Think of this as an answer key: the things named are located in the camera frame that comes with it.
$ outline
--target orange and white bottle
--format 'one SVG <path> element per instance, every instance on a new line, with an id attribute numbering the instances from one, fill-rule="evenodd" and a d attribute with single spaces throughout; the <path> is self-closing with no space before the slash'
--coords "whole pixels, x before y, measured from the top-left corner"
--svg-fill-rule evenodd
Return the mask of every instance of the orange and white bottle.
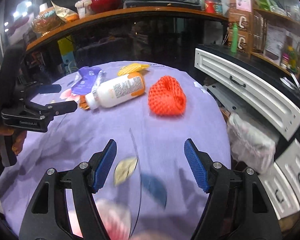
<path id="1" fill-rule="evenodd" d="M 86 95 L 90 109 L 99 106 L 112 107 L 142 95 L 146 90 L 143 76 L 133 72 L 101 83 L 95 91 Z"/>

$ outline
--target drawer front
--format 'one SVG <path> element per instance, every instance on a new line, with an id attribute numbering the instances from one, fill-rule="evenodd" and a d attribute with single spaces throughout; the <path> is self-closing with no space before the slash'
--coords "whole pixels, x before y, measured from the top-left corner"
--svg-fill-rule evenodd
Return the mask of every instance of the drawer front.
<path id="1" fill-rule="evenodd" d="M 297 139 L 280 155 L 276 163 L 290 182 L 300 203 L 300 143 Z"/>
<path id="2" fill-rule="evenodd" d="M 201 49 L 196 49 L 194 66 L 243 98 L 287 140 L 300 126 L 300 109 L 255 74 Z"/>
<path id="3" fill-rule="evenodd" d="M 274 206 L 279 219 L 300 210 L 300 205 L 292 187 L 276 163 L 259 179 Z"/>

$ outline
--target green spray bottle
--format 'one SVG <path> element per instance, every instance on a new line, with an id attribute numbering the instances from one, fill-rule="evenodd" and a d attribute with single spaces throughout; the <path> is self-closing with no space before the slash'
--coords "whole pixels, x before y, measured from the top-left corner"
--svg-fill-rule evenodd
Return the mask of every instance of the green spray bottle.
<path id="1" fill-rule="evenodd" d="M 232 28 L 232 43 L 231 43 L 231 52 L 236 53 L 237 52 L 237 45 L 238 45 L 238 27 L 237 27 L 237 23 L 233 24 L 233 28 Z"/>

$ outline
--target metal screw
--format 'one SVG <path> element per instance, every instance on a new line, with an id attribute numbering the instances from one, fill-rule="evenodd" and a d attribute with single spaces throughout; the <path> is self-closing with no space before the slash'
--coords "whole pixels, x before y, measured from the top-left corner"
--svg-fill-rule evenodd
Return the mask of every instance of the metal screw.
<path id="1" fill-rule="evenodd" d="M 54 168 L 50 168 L 47 170 L 48 175 L 52 175 L 54 173 Z"/>
<path id="2" fill-rule="evenodd" d="M 80 163 L 79 167 L 80 167 L 80 169 L 85 169 L 88 167 L 88 163 L 86 163 L 86 162 Z"/>
<path id="3" fill-rule="evenodd" d="M 221 163 L 213 163 L 213 167 L 215 167 L 216 169 L 220 169 L 222 167 L 222 164 Z"/>
<path id="4" fill-rule="evenodd" d="M 248 173 L 249 175 L 253 175 L 253 174 L 254 174 L 254 170 L 251 169 L 251 168 L 247 168 L 247 173 Z"/>

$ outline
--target black countertop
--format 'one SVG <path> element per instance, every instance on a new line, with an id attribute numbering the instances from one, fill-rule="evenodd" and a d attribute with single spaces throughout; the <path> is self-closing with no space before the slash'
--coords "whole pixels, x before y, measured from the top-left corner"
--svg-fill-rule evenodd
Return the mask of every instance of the black countertop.
<path id="1" fill-rule="evenodd" d="M 281 77 L 287 77 L 292 82 L 293 80 L 289 75 L 281 71 L 279 68 L 276 68 L 272 64 L 257 57 L 251 56 L 251 58 L 249 59 L 246 54 L 240 52 L 232 53 L 230 49 L 225 46 L 207 46 L 198 44 L 197 48 L 222 57 L 257 75 L 258 77 L 262 78 L 264 81 L 275 87 L 277 90 L 279 90 L 300 109 L 300 93 L 298 93 L 296 90 L 288 88 L 281 82 Z"/>

